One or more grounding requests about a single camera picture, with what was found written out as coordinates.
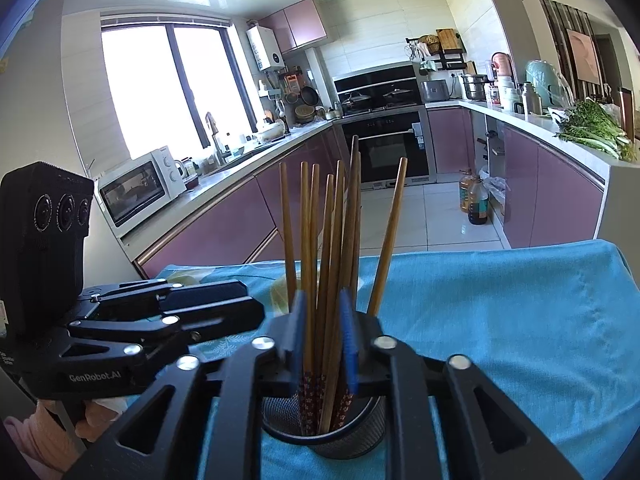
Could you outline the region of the left hand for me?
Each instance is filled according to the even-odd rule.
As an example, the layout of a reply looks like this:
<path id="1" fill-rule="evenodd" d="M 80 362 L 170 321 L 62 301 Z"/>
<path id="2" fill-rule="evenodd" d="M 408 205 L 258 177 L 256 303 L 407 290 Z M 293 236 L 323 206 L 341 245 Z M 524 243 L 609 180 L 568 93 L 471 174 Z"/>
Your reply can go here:
<path id="1" fill-rule="evenodd" d="M 75 436 L 96 442 L 126 409 L 125 398 L 86 401 L 85 415 L 75 425 Z M 80 456 L 70 433 L 54 419 L 56 414 L 54 401 L 39 400 L 29 417 L 19 420 L 10 416 L 2 422 L 10 441 L 38 479 L 61 479 Z"/>

